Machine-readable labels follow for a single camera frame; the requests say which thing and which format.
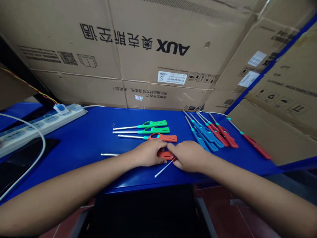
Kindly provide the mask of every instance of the hand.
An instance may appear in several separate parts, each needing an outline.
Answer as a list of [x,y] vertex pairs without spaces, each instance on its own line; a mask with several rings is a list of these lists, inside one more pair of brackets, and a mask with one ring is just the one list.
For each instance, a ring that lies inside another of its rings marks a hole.
[[176,146],[168,143],[167,148],[178,159],[173,162],[174,165],[187,172],[201,172],[208,160],[217,157],[191,140],[184,141]]
[[164,151],[167,146],[167,142],[160,139],[151,139],[143,142],[135,149],[131,150],[130,153],[133,154],[133,158],[137,160],[137,166],[152,166],[157,164],[166,164],[165,159],[158,157],[158,151]]

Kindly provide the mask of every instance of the white stick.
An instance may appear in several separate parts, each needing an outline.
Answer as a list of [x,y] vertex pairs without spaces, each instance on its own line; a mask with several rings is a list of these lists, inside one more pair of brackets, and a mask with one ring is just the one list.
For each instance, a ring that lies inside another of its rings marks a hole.
[[166,169],[166,167],[169,166],[169,165],[173,162],[173,160],[174,160],[174,159],[172,159],[172,161],[169,162],[168,165],[166,165],[160,172],[158,172],[158,173],[154,176],[154,178],[156,178],[164,169]]

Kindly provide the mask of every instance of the power strip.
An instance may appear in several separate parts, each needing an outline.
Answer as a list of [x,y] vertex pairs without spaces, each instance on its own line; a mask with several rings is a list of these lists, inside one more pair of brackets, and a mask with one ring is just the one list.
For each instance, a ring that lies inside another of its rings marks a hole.
[[[69,112],[64,115],[59,115],[54,111],[30,121],[30,123],[39,129],[43,135],[46,135],[87,113],[87,111],[78,104],[71,104],[67,106],[67,109]],[[0,133],[0,158],[21,148],[38,136],[38,132],[26,124]]]

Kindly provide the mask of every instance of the forearm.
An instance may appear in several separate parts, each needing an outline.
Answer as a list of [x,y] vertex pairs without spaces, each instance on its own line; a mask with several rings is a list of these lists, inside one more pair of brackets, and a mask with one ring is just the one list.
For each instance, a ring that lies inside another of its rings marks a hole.
[[220,158],[206,159],[201,172],[237,194],[277,232],[287,237],[317,237],[313,204]]
[[0,206],[0,236],[31,236],[53,228],[112,181],[136,167],[129,153],[43,182]]

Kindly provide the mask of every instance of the blue tabletop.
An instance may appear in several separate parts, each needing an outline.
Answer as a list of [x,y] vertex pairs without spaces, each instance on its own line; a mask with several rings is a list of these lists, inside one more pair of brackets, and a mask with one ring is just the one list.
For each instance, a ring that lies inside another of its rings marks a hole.
[[[180,111],[161,111],[143,109],[122,109],[110,107],[87,108],[88,113],[75,121],[47,134],[46,138],[61,142],[39,162],[16,188],[6,197],[9,200],[23,191],[70,170],[105,159],[101,153],[121,154],[134,149],[142,139],[119,138],[112,134],[113,126],[126,127],[143,124],[146,121],[167,120],[171,135],[177,135],[178,142],[195,140]],[[222,148],[214,154],[261,176],[281,173],[270,160],[264,159],[226,120],[225,116],[214,114],[215,119],[235,138],[239,148]],[[170,165],[158,177],[165,165],[135,168],[105,190],[106,193],[139,190],[183,183],[208,182],[210,178],[202,174],[181,171]]]

